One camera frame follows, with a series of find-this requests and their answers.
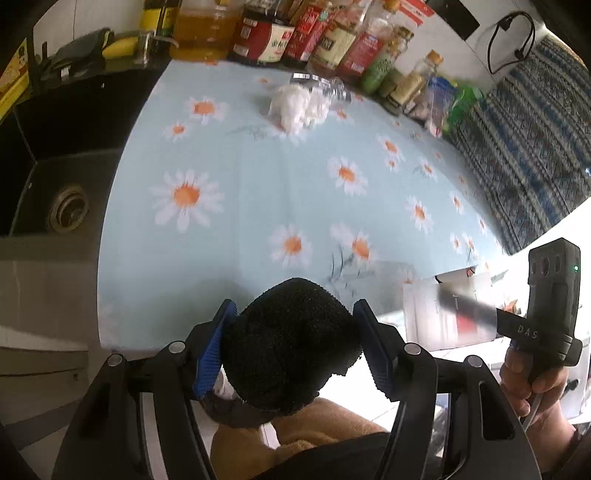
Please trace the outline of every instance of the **blue gripper pad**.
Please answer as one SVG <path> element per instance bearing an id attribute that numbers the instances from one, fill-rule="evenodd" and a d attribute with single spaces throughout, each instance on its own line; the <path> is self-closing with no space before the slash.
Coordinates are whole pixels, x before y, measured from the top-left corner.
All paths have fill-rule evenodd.
<path id="1" fill-rule="evenodd" d="M 224 300 L 211 321 L 213 331 L 209 330 L 209 341 L 197 359 L 197 375 L 193 383 L 193 391 L 197 398 L 203 398 L 207 392 L 213 390 L 222 367 L 220 342 L 222 340 L 223 326 L 237 314 L 236 304 L 232 300 Z"/>
<path id="2" fill-rule="evenodd" d="M 375 386 L 390 401 L 400 400 L 394 396 L 395 383 L 392 362 L 396 358 L 396 354 L 388 344 L 388 339 L 381 333 L 378 320 L 366 300 L 359 300 L 355 303 L 353 317 L 361 337 L 363 354 L 374 378 Z"/>

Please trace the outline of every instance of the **daisy print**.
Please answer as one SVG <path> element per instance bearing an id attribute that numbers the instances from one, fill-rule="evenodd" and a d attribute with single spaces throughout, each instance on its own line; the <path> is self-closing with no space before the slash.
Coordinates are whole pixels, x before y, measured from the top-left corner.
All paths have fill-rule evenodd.
<path id="1" fill-rule="evenodd" d="M 212 118 L 218 122 L 223 121 L 229 109 L 227 103 L 217 103 L 209 97 L 203 97 L 202 100 L 189 97 L 186 105 L 189 110 L 189 118 L 201 122 L 202 125 L 207 125 Z"/>
<path id="2" fill-rule="evenodd" d="M 154 223 L 166 225 L 173 217 L 177 218 L 177 229 L 185 233 L 192 218 L 199 225 L 209 227 L 210 219 L 206 212 L 221 213 L 220 202 L 224 194 L 218 191 L 217 183 L 208 183 L 208 174 L 202 173 L 195 177 L 193 170 L 183 174 L 180 170 L 175 178 L 164 174 L 162 187 L 150 189 L 158 199 L 154 205 L 157 209 Z"/>
<path id="3" fill-rule="evenodd" d="M 330 227 L 330 236 L 337 240 L 342 248 L 353 253 L 359 266 L 367 266 L 377 258 L 366 233 L 353 233 L 351 228 L 340 223 Z"/>
<path id="4" fill-rule="evenodd" d="M 307 267 L 312 256 L 312 244 L 295 226 L 281 225 L 269 237 L 271 259 L 284 268 Z"/>
<path id="5" fill-rule="evenodd" d="M 344 124 L 353 125 L 355 123 L 351 116 L 343 109 L 329 110 L 329 115 L 336 118 L 337 121 Z"/>
<path id="6" fill-rule="evenodd" d="M 379 144 L 382 145 L 382 148 L 388 153 L 389 156 L 396 157 L 402 161 L 405 160 L 405 158 L 402 156 L 400 148 L 398 148 L 397 144 L 394 143 L 390 137 L 387 137 L 386 135 L 378 135 L 377 139 Z"/>
<path id="7" fill-rule="evenodd" d="M 365 187 L 368 180 L 362 175 L 355 162 L 350 162 L 344 157 L 332 157 L 329 159 L 329 175 L 335 180 L 335 186 L 343 187 L 347 195 L 365 195 Z"/>
<path id="8" fill-rule="evenodd" d="M 464 215 L 464 204 L 462 203 L 459 194 L 456 192 L 450 192 L 449 198 L 452 200 L 452 205 L 456 208 L 457 212 L 460 215 Z"/>
<path id="9" fill-rule="evenodd" d="M 407 210 L 411 212 L 411 219 L 414 220 L 414 226 L 418 230 L 422 230 L 425 234 L 432 230 L 433 220 L 431 215 L 427 213 L 425 206 L 415 197 L 408 198 Z"/>
<path id="10" fill-rule="evenodd" d="M 167 126 L 163 130 L 163 134 L 166 137 L 166 140 L 172 140 L 173 142 L 176 142 L 177 140 L 181 140 L 182 138 L 186 137 L 190 130 L 190 125 L 179 121 Z"/>
<path id="11" fill-rule="evenodd" d="M 278 138 L 279 140 L 289 140 L 296 147 L 307 139 L 307 132 L 305 129 L 300 130 L 297 134 L 288 134 L 281 124 L 271 124 L 263 129 L 263 137 Z"/>
<path id="12" fill-rule="evenodd" d="M 423 160 L 420 165 L 421 173 L 425 175 L 428 179 L 432 179 L 437 181 L 437 174 L 435 173 L 435 169 L 427 160 Z"/>
<path id="13" fill-rule="evenodd" d="M 457 254 L 462 253 L 462 241 L 457 237 L 455 233 L 452 233 L 450 236 L 450 242 L 452 243 L 453 249 L 456 251 Z"/>
<path id="14" fill-rule="evenodd" d="M 464 237 L 464 243 L 466 244 L 468 256 L 477 258 L 478 257 L 478 250 L 476 250 L 476 247 L 474 246 L 474 240 L 472 239 L 472 237 L 470 235 L 468 235 L 467 233 L 463 233 L 462 237 Z"/>
<path id="15" fill-rule="evenodd" d="M 391 172 L 394 172 L 394 173 L 398 172 L 398 159 L 396 157 L 386 158 L 385 163 Z"/>
<path id="16" fill-rule="evenodd" d="M 482 217 L 478 217 L 478 227 L 480 227 L 480 231 L 482 235 L 486 236 L 488 233 L 488 229 L 486 228 L 486 223 L 482 219 Z"/>

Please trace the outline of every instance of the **tablecloth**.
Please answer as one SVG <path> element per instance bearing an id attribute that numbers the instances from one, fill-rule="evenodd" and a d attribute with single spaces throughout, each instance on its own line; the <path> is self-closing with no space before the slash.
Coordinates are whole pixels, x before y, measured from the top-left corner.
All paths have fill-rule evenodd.
<path id="1" fill-rule="evenodd" d="M 172 61 L 130 134 L 106 210 L 101 344 L 155 349 L 225 298 L 291 277 L 347 308 L 402 308 L 402 286 L 500 252 L 487 205 L 447 142 L 355 95 L 287 135 L 267 116 L 289 72 Z"/>

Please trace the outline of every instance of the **cork stopper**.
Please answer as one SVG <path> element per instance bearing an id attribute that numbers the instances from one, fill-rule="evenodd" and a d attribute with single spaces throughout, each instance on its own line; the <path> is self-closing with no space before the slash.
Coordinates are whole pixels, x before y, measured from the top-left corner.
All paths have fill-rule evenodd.
<path id="1" fill-rule="evenodd" d="M 395 12 L 400 8 L 402 0 L 385 0 L 384 9 L 390 12 Z"/>
<path id="2" fill-rule="evenodd" d="M 432 50 L 427 55 L 427 60 L 432 61 L 435 65 L 439 65 L 441 62 L 443 62 L 443 57 L 435 50 Z"/>

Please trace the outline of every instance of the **cable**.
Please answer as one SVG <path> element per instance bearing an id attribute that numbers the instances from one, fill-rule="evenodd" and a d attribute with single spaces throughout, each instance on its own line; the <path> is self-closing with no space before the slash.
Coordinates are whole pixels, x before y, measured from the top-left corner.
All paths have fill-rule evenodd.
<path id="1" fill-rule="evenodd" d="M 536 393 L 536 395 L 534 396 L 534 400 L 531 403 L 530 413 L 526 418 L 523 419 L 523 422 L 521 422 L 524 432 L 526 432 L 527 429 L 530 428 L 531 422 L 534 421 L 535 414 L 538 411 L 538 408 L 540 408 L 540 403 L 542 402 L 543 397 L 543 393 Z"/>
<path id="2" fill-rule="evenodd" d="M 502 28 L 505 31 L 509 30 L 509 27 L 511 26 L 511 22 L 513 22 L 513 19 L 517 18 L 517 17 L 525 17 L 530 21 L 530 33 L 527 35 L 527 39 L 523 43 L 523 46 L 521 48 L 518 48 L 517 50 L 515 50 L 515 56 L 517 57 L 517 60 L 507 62 L 507 63 L 501 65 L 499 68 L 497 68 L 493 72 L 492 67 L 491 67 L 492 43 L 495 41 L 495 37 L 496 37 L 496 34 L 499 33 L 499 29 Z M 529 47 L 527 53 L 524 53 L 525 47 L 530 42 L 530 38 L 531 38 L 530 47 Z M 527 59 L 527 57 L 530 56 L 530 52 L 531 52 L 531 49 L 534 48 L 534 44 L 535 44 L 535 23 L 534 23 L 534 19 L 531 18 L 531 15 L 529 13 L 524 12 L 524 11 L 518 11 L 518 12 L 513 12 L 513 13 L 510 13 L 509 15 L 504 16 L 496 23 L 495 32 L 492 34 L 491 41 L 488 44 L 488 52 L 486 55 L 486 60 L 488 62 L 488 71 L 491 73 L 491 75 L 494 75 L 495 73 L 497 73 L 501 69 L 505 68 L 506 66 L 513 65 L 515 63 L 519 63 L 521 61 L 524 61 L 525 59 Z"/>

